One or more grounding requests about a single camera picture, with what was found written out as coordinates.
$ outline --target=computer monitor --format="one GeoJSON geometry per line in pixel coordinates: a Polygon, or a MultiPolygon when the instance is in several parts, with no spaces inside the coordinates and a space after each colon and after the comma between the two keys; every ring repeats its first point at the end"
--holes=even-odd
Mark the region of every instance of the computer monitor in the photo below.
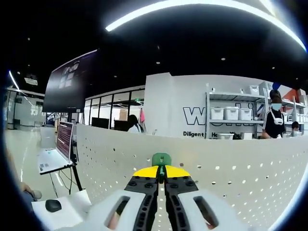
{"type": "Polygon", "coordinates": [[[128,122],[122,120],[115,120],[115,130],[128,131],[128,122]]]}
{"type": "Polygon", "coordinates": [[[96,50],[53,70],[46,87],[43,112],[82,113],[86,83],[95,76],[96,50]]]}
{"type": "Polygon", "coordinates": [[[71,160],[71,142],[73,134],[73,124],[60,122],[56,142],[57,151],[68,161],[71,160]]]}
{"type": "Polygon", "coordinates": [[[92,127],[109,128],[109,119],[92,117],[92,127]]]}

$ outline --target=white container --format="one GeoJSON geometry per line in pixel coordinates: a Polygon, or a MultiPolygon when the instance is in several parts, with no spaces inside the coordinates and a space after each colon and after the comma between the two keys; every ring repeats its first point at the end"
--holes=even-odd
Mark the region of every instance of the white container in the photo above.
{"type": "Polygon", "coordinates": [[[223,108],[211,107],[211,119],[223,120],[223,108]]]}
{"type": "Polygon", "coordinates": [[[282,114],[283,114],[284,122],[285,122],[285,123],[288,122],[288,113],[282,112],[282,114]]]}
{"type": "Polygon", "coordinates": [[[298,95],[306,95],[306,92],[303,89],[297,90],[298,95]]]}
{"type": "Polygon", "coordinates": [[[241,132],[242,140],[252,140],[252,132],[241,132]]]}
{"type": "Polygon", "coordinates": [[[259,93],[260,95],[264,95],[265,89],[267,91],[268,96],[270,95],[270,91],[273,90],[273,84],[267,81],[263,81],[261,84],[259,84],[259,93]]]}
{"type": "Polygon", "coordinates": [[[218,133],[217,139],[218,140],[233,140],[234,134],[231,133],[218,133]]]}
{"type": "Polygon", "coordinates": [[[302,115],[300,114],[300,113],[297,113],[296,114],[296,120],[295,121],[297,121],[297,122],[303,122],[303,117],[302,117],[302,115]]]}
{"type": "Polygon", "coordinates": [[[238,120],[239,107],[225,107],[224,114],[225,120],[238,120]]]}
{"type": "Polygon", "coordinates": [[[239,120],[251,120],[252,109],[240,108],[239,109],[239,120]]]}
{"type": "Polygon", "coordinates": [[[259,85],[249,85],[246,89],[246,93],[251,95],[260,95],[259,85]]]}

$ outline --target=person with dark hair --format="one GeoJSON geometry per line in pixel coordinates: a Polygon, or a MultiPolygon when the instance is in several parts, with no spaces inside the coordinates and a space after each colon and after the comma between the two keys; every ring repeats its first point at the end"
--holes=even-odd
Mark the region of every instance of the person with dark hair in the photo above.
{"type": "Polygon", "coordinates": [[[280,92],[278,90],[271,90],[269,92],[269,95],[270,95],[269,97],[271,100],[273,100],[275,96],[278,96],[279,98],[281,98],[280,92]]]}
{"type": "Polygon", "coordinates": [[[291,136],[295,137],[295,136],[298,136],[298,134],[299,134],[299,123],[297,121],[294,121],[292,123],[292,133],[291,133],[291,136]]]}
{"type": "Polygon", "coordinates": [[[135,115],[130,115],[128,117],[128,132],[143,133],[143,128],[140,126],[135,115]]]}
{"type": "Polygon", "coordinates": [[[271,99],[271,109],[265,113],[262,137],[264,139],[282,138],[285,132],[284,116],[280,109],[282,100],[280,93],[273,94],[271,99]]]}

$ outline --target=person's hand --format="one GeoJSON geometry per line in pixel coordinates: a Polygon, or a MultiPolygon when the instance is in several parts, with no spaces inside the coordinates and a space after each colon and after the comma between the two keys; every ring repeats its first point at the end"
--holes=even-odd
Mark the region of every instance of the person's hand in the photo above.
{"type": "Polygon", "coordinates": [[[20,182],[20,189],[21,189],[22,192],[26,191],[26,192],[30,193],[32,196],[34,196],[33,190],[26,183],[20,182]]]}

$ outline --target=face mask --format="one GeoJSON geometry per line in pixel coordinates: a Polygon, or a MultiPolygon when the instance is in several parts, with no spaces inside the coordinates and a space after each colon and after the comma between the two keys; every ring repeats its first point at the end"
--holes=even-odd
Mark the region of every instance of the face mask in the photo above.
{"type": "Polygon", "coordinates": [[[271,107],[275,110],[275,111],[279,111],[279,109],[281,108],[282,104],[281,103],[272,103],[271,107]]]}
{"type": "Polygon", "coordinates": [[[293,131],[293,137],[298,136],[299,131],[293,131]]]}

